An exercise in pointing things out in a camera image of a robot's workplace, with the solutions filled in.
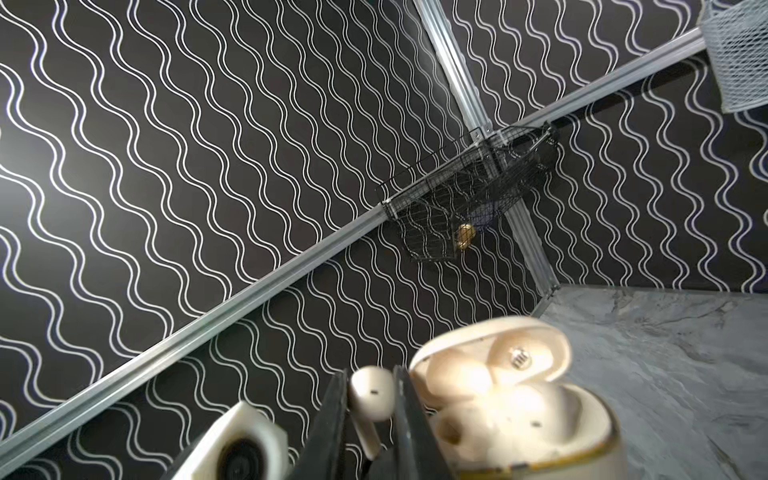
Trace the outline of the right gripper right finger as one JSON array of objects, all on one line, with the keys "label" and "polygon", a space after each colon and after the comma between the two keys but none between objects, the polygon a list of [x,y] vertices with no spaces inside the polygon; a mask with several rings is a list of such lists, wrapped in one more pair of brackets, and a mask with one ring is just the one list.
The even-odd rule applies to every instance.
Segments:
[{"label": "right gripper right finger", "polygon": [[408,371],[394,368],[397,479],[452,479]]}]

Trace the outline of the cream earbud charging case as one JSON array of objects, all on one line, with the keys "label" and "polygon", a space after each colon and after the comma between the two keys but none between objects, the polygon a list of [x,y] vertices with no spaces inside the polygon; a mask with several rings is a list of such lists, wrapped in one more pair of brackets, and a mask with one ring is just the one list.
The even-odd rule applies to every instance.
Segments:
[{"label": "cream earbud charging case", "polygon": [[564,382],[572,360],[561,330],[527,316],[461,327],[418,350],[411,381],[458,478],[627,478],[618,419]]}]

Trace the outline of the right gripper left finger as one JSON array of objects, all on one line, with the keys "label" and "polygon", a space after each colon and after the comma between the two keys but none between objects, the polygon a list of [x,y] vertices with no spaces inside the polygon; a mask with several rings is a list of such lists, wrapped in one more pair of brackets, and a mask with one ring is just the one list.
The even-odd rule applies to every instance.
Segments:
[{"label": "right gripper left finger", "polygon": [[335,373],[288,479],[342,479],[348,411],[348,372]]}]

